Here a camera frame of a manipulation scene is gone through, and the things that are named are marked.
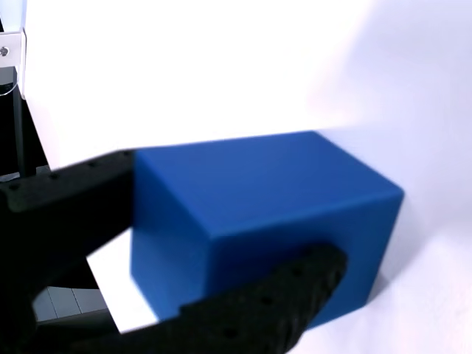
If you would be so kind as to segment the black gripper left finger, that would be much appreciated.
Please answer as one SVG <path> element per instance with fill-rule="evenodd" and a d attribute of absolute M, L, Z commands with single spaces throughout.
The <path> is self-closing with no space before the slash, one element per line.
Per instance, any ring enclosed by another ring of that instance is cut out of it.
<path fill-rule="evenodd" d="M 134 151 L 1 184 L 1 286 L 35 295 L 124 232 Z"/>

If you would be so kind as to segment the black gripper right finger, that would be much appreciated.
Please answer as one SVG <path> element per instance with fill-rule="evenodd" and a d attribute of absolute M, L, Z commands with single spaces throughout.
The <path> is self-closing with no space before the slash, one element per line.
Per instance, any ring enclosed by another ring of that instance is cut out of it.
<path fill-rule="evenodd" d="M 71 353 L 286 353 L 327 303 L 347 255 L 320 244 L 261 280 L 185 305 L 180 314 L 123 335 L 74 344 Z"/>

